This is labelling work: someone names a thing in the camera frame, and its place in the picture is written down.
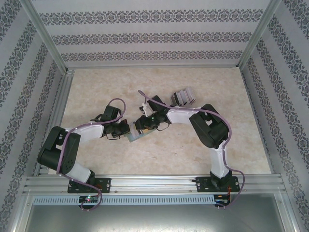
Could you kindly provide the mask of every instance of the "black mounting plate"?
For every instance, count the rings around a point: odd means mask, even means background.
[[[95,187],[99,188],[102,193],[110,193],[111,179],[110,178],[95,178]],[[75,181],[69,182],[68,193],[97,193],[93,188],[78,184]]]
[[[236,176],[232,176],[225,187],[217,189],[211,182],[210,176],[198,176],[194,182],[197,183],[197,192],[228,192],[228,186],[231,187],[231,192],[239,192],[239,182]]]

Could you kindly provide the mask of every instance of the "enclosure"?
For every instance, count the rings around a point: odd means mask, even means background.
[[[308,4],[2,0],[0,231],[309,231]],[[228,165],[246,181],[225,211],[192,182],[211,157],[191,125],[80,144],[77,161],[111,180],[96,213],[37,162],[52,127],[89,122],[113,98],[133,122],[138,90],[170,105],[186,87],[190,107],[211,104],[233,131]]]

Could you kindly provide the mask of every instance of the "marble-patterned surface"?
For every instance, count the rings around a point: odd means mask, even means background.
[[[193,107],[210,103],[230,122],[229,165],[246,174],[270,173],[238,68],[77,70],[62,126],[88,122],[116,97],[125,100],[125,118],[131,122],[141,116],[139,89],[170,104],[170,95],[187,86],[197,97]],[[123,108],[121,102],[112,105]],[[132,143],[125,137],[93,140],[80,145],[77,160],[97,174],[208,174],[211,169],[208,149],[192,126],[184,124],[171,124]]]

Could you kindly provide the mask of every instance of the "vented metal strip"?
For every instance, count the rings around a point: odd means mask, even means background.
[[[33,205],[77,205],[79,196],[36,196]],[[103,196],[101,205],[215,204],[213,195]]]

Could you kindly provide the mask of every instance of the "patterned wallpaper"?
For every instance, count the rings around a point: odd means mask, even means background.
[[[0,3],[0,232],[32,175],[62,75],[17,0]]]
[[[236,65],[269,0],[34,0],[68,67]]]
[[[309,1],[283,0],[242,70],[275,172],[309,231]]]

